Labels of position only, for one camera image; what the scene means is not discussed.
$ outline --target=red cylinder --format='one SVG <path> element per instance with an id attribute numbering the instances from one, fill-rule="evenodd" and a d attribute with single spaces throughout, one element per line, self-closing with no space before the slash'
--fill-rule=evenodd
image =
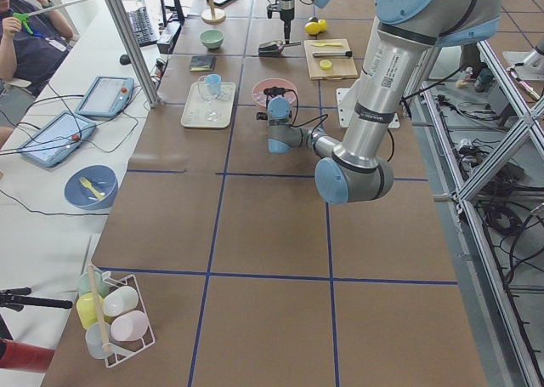
<path id="1" fill-rule="evenodd" d="M 53 354 L 52 349 L 0 339 L 0 368 L 45 373 L 48 371 Z"/>

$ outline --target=yellow spoon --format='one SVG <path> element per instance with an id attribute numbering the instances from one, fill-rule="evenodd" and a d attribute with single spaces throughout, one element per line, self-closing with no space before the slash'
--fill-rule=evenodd
<path id="1" fill-rule="evenodd" d="M 98 190 L 96 190 L 92 183 L 90 181 L 88 181 L 88 179 L 86 177 L 80 177 L 79 178 L 79 182 L 82 184 L 83 187 L 85 187 L 86 189 L 89 189 L 93 192 L 94 196 L 98 199 L 98 200 L 103 200 L 104 199 L 104 195 L 102 193 L 100 193 Z"/>
<path id="2" fill-rule="evenodd" d="M 314 47 L 343 47 L 342 43 L 312 43 Z"/>

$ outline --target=green bowl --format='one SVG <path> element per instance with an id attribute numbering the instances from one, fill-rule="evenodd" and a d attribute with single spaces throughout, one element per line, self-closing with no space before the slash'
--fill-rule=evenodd
<path id="1" fill-rule="evenodd" d="M 201 34 L 201 43 L 208 49 L 221 47 L 223 33 L 220 30 L 206 30 Z"/>

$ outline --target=wooden cutting board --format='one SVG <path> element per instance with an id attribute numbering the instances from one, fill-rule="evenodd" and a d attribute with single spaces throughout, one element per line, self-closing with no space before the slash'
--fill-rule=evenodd
<path id="1" fill-rule="evenodd" d="M 341 43 L 342 47 L 317 47 L 314 43 Z M 309 79 L 348 79 L 357 78 L 357 68 L 355 61 L 350 58 L 314 58 L 313 52 L 337 52 L 351 51 L 348 40 L 345 38 L 328 39 L 328 40 L 304 40 L 304 50 L 306 52 L 306 61 L 308 62 Z M 332 63 L 330 70 L 322 70 L 320 68 L 321 60 L 329 60 Z"/>

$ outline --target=person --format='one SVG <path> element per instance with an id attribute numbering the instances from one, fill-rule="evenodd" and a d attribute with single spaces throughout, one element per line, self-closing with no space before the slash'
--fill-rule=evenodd
<path id="1" fill-rule="evenodd" d="M 36 0 L 43 9 L 51 7 L 50 0 Z M 38 96 L 71 50 L 65 39 L 73 37 L 66 18 L 53 10 L 29 18 L 32 34 L 13 17 L 13 13 L 38 10 L 24 0 L 0 0 L 0 78 L 14 77 L 30 81 L 27 89 Z"/>
<path id="2" fill-rule="evenodd" d="M 472 67 L 472 78 L 475 78 L 487 65 L 485 65 L 481 60 L 478 46 L 476 44 L 468 44 L 461 46 L 459 66 L 461 70 L 466 70 L 468 67 Z"/>
<path id="3" fill-rule="evenodd" d="M 13 131 L 12 128 L 8 128 L 7 126 L 0 126 L 0 149 L 2 149 L 3 144 L 6 143 L 6 140 L 8 140 Z"/>

